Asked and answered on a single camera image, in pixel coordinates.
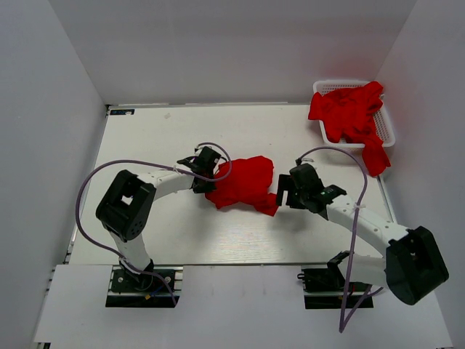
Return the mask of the red t shirt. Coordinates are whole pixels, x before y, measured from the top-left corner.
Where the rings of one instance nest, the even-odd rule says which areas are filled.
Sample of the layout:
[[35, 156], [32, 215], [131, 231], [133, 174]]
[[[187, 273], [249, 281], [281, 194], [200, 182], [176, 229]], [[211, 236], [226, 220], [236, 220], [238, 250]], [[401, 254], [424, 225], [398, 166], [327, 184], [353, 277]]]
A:
[[217, 209], [246, 204], [273, 217], [278, 210], [276, 194], [270, 192], [273, 174], [274, 164], [264, 156], [233, 160], [231, 173], [215, 182], [216, 189], [206, 193], [205, 197]]

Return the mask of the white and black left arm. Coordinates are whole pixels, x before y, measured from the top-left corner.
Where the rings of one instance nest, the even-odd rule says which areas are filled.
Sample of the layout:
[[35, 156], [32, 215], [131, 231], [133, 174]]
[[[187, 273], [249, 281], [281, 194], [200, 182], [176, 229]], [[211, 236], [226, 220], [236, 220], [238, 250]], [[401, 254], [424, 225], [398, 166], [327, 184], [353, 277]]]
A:
[[157, 167], [137, 174], [121, 170], [113, 179], [96, 209], [96, 217], [112, 236], [121, 254], [120, 266], [138, 290], [153, 283], [153, 261], [142, 238], [155, 201], [181, 190], [210, 193], [216, 189], [214, 172], [221, 156], [208, 146], [180, 159], [169, 169]]

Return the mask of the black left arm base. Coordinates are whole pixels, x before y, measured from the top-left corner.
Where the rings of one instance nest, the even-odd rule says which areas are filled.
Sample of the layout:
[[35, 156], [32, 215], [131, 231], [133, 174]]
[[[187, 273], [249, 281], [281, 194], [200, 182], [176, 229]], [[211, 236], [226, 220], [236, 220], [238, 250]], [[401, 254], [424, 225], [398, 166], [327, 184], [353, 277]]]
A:
[[182, 268], [155, 269], [164, 281], [149, 275], [140, 275], [139, 280], [121, 266], [113, 266], [105, 301], [106, 308], [174, 308], [167, 283], [179, 301], [182, 291]]

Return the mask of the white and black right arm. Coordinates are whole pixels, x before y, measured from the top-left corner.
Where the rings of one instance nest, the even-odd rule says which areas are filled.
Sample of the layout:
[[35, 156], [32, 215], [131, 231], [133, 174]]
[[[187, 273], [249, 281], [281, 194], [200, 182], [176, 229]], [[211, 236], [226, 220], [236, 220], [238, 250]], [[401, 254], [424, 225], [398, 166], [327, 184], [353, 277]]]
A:
[[415, 305], [449, 278], [431, 231], [386, 221], [357, 204], [344, 189], [324, 186], [310, 164], [300, 164], [279, 176], [276, 203], [318, 214], [355, 233], [380, 253], [380, 257], [338, 253], [326, 264], [321, 290], [371, 284], [389, 290], [407, 305]]

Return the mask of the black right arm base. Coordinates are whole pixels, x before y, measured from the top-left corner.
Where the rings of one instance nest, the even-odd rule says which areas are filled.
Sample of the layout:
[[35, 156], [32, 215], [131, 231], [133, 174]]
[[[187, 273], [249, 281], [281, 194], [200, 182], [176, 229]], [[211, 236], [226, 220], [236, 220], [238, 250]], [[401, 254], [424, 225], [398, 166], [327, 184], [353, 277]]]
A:
[[297, 274], [304, 290], [306, 310], [339, 310], [342, 305], [344, 276], [339, 264], [349, 257], [349, 252], [338, 253], [324, 268], [303, 268]]

